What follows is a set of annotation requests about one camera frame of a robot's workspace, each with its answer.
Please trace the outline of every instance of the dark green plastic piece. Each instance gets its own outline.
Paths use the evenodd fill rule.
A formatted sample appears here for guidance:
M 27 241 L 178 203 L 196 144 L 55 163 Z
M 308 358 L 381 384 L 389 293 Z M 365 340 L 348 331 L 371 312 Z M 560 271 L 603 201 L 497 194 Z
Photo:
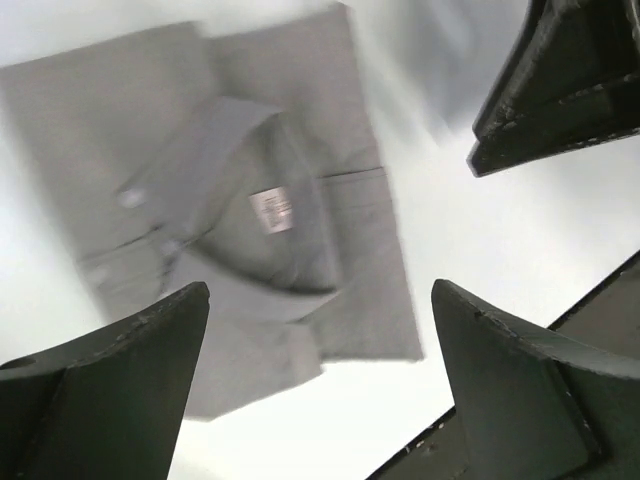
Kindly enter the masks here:
M 474 132 L 477 176 L 636 135 L 636 0 L 531 0 Z
M 540 335 L 529 340 L 532 324 L 441 280 L 432 302 L 476 480 L 552 480 L 598 456 L 556 362 L 536 350 Z
M 551 325 L 550 330 L 610 354 L 640 360 L 640 252 L 563 314 Z M 572 392 L 572 398 L 578 404 L 579 411 L 583 412 L 586 421 L 592 427 L 596 442 L 602 449 L 601 455 L 599 457 L 596 455 L 596 461 L 593 463 L 593 466 L 602 465 L 598 467 L 599 470 L 587 471 L 584 476 L 581 476 L 581 472 L 573 477 L 565 475 L 559 478 L 586 480 L 640 478 L 640 475 L 635 476 L 637 474 L 635 467 L 631 468 L 619 463 L 629 452 L 633 452 L 634 455 L 640 452 L 639 440 L 633 431 L 633 428 L 637 429 L 637 425 L 633 426 L 633 422 L 634 417 L 637 418 L 639 415 L 639 407 L 628 402 L 625 406 L 626 400 L 624 397 L 618 397 L 621 390 L 616 386 L 604 387 L 609 381 L 616 382 L 615 378 L 611 380 L 607 376 L 600 378 L 590 374 L 589 385 L 593 383 L 598 385 L 589 387 L 588 390 L 597 388 L 599 392 L 607 392 L 606 395 L 608 395 L 607 398 L 595 399 L 596 402 L 601 402 L 600 405 L 593 404 L 593 396 L 584 397 L 584 394 L 581 394 L 584 388 L 581 380 L 578 379 L 577 384 L 572 380 L 572 377 L 577 374 L 575 372 L 567 374 L 563 366 L 557 368 L 565 385 Z M 483 385 L 484 383 L 478 382 L 478 388 L 483 388 Z M 607 428 L 617 428 L 622 437 L 618 440 L 608 439 Z M 506 459 L 508 459 L 507 456 L 500 457 L 500 461 L 506 461 Z M 422 480 L 425 478 L 477 480 L 472 469 L 465 426 L 456 409 L 450 410 L 429 426 L 370 477 L 371 480 Z
M 0 478 L 165 480 L 209 311 L 203 283 L 0 367 Z

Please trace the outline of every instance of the white background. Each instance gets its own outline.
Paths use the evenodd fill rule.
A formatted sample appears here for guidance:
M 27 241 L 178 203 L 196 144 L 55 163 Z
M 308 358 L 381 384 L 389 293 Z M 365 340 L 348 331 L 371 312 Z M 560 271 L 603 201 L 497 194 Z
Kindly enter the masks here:
M 325 3 L 1 0 L 0 64 L 187 19 L 212 35 L 245 31 Z M 548 325 L 640 248 L 638 139 L 484 179 L 469 172 L 470 125 L 525 0 L 347 3 L 429 358 L 330 365 L 212 423 L 185 422 L 172 480 L 364 479 L 452 405 L 429 301 L 436 278 Z M 1 363 L 101 319 L 4 114 L 0 129 Z

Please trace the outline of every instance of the shirt label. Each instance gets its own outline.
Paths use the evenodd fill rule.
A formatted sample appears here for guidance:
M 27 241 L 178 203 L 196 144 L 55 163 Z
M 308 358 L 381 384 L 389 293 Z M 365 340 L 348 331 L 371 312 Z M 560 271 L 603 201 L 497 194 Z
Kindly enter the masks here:
M 251 205 L 268 235 L 293 227 L 291 202 L 284 188 L 278 187 L 249 197 Z

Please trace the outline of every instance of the folded shirt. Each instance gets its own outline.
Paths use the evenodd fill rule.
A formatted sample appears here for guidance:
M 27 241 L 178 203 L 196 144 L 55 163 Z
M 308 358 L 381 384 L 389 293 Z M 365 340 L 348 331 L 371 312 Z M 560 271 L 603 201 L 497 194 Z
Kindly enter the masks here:
M 207 282 L 187 415 L 322 361 L 422 358 L 345 7 L 218 39 L 154 28 L 0 86 L 109 318 Z

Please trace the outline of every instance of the shirt button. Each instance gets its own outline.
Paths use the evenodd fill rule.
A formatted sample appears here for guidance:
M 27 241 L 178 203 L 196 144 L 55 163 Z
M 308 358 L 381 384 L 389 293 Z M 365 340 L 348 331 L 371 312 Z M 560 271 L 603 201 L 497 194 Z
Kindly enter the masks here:
M 165 257 L 174 256 L 176 253 L 180 251 L 181 248 L 182 248 L 182 245 L 180 244 L 180 242 L 176 240 L 168 240 L 164 242 L 160 247 L 162 254 Z
M 125 208 L 135 208 L 147 201 L 147 193 L 141 188 L 130 188 L 118 194 L 118 202 Z
M 109 268 L 105 265 L 97 266 L 89 271 L 87 277 L 92 285 L 100 287 L 109 279 Z

